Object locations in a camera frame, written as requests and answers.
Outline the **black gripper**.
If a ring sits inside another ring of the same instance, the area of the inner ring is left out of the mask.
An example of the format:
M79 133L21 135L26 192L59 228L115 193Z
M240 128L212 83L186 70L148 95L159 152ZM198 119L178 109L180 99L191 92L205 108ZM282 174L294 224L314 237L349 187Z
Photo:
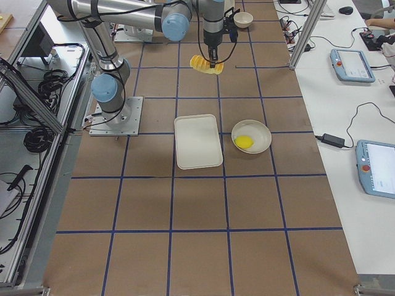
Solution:
M215 68L218 62L217 47L222 43L223 34L221 31L211 33L203 30L204 44L207 45L207 52L210 61L210 68Z

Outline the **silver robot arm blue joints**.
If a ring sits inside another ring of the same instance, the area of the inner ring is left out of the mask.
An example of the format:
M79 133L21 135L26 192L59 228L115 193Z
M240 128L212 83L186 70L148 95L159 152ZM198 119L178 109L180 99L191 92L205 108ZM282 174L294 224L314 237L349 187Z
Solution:
M154 32L181 41L193 16L211 33L223 32L224 1L49 1L61 22L77 22L101 70L121 69L114 42L152 41Z

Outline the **person hand at desk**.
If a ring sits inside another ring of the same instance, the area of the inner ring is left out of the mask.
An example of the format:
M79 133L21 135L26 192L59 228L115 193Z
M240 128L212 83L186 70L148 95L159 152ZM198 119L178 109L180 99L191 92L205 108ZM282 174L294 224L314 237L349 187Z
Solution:
M395 29L394 18L370 18L365 20L365 24L369 26L376 26L387 29Z

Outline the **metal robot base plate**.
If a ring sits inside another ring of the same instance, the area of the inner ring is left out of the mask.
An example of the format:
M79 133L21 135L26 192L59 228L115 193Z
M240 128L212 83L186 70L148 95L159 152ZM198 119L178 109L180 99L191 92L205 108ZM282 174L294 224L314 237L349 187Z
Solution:
M90 136L137 136L143 109L143 97L128 97L122 111L113 115L102 113L99 104L96 104Z

